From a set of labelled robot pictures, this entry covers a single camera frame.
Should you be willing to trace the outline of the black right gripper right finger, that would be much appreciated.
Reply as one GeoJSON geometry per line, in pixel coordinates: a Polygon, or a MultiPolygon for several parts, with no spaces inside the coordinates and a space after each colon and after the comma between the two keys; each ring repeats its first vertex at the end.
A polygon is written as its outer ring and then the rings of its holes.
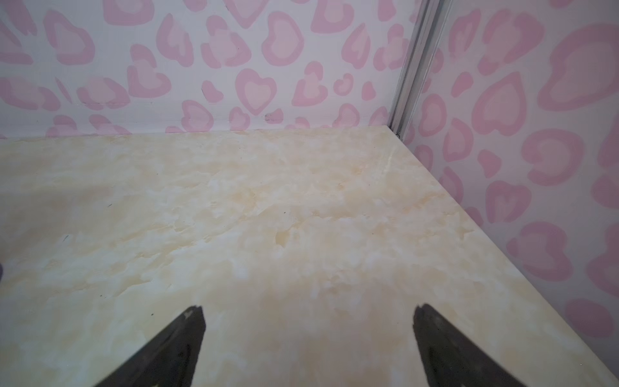
{"type": "Polygon", "coordinates": [[[413,330],[430,387],[524,386],[433,306],[415,308],[413,330]]]}

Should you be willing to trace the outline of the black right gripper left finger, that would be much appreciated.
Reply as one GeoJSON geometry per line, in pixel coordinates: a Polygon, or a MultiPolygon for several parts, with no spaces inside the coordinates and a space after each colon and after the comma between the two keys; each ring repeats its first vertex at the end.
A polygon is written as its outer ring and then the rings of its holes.
{"type": "Polygon", "coordinates": [[[189,307],[96,387],[191,386],[205,332],[202,308],[189,307]]]}

